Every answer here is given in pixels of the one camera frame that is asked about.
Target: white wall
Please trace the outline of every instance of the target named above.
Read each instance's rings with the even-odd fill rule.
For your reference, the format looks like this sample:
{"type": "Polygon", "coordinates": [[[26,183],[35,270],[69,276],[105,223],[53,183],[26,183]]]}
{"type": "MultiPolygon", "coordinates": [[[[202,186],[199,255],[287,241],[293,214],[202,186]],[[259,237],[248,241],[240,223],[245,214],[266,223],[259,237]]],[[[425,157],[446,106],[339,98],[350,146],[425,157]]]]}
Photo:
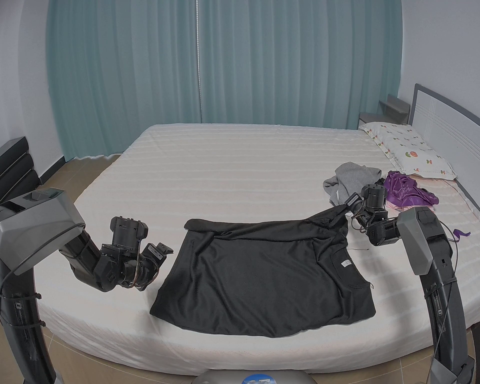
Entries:
{"type": "Polygon", "coordinates": [[[26,136],[41,176],[63,156],[48,94],[48,0],[0,0],[0,145],[26,136]]]}
{"type": "Polygon", "coordinates": [[[480,1],[402,0],[403,53],[398,97],[415,83],[480,116],[480,1]]]}

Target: black fabric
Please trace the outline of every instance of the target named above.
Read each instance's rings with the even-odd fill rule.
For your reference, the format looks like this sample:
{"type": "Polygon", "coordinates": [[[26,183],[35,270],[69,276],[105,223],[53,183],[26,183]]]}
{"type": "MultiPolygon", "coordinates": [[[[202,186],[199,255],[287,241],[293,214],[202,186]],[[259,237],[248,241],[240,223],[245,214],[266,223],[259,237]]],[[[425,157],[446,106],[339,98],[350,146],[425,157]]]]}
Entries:
{"type": "Polygon", "coordinates": [[[267,337],[372,317],[370,283],[346,249],[345,212],[339,205],[256,224],[189,220],[150,314],[203,333],[267,337]]]}

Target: white pillow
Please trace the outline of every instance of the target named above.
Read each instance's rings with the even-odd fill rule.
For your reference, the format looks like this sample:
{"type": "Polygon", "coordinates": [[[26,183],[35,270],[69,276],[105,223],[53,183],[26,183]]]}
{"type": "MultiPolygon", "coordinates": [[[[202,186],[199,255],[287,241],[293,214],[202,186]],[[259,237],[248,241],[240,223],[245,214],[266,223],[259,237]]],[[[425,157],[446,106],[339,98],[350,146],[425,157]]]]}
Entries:
{"type": "Polygon", "coordinates": [[[363,124],[394,167],[406,175],[453,180],[456,174],[448,162],[431,149],[411,125],[385,122],[363,124]]]}

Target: round sticker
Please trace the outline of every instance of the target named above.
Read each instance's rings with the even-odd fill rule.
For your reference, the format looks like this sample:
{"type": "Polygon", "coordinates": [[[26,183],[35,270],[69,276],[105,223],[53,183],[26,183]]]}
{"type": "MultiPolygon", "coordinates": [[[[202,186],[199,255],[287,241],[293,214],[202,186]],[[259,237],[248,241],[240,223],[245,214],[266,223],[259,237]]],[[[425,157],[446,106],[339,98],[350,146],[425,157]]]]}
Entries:
{"type": "Polygon", "coordinates": [[[242,384],[276,384],[273,377],[258,373],[245,378],[242,384]]]}

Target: teal curtain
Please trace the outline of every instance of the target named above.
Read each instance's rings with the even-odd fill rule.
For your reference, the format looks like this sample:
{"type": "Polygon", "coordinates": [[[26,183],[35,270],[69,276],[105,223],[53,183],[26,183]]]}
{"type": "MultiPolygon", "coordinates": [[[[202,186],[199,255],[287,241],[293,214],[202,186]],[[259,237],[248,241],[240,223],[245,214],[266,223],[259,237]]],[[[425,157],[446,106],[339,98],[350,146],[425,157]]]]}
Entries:
{"type": "Polygon", "coordinates": [[[47,69],[66,160],[201,122],[195,0],[50,0],[47,69]]]}
{"type": "Polygon", "coordinates": [[[198,0],[202,121],[356,129],[397,95],[401,0],[198,0]]]}

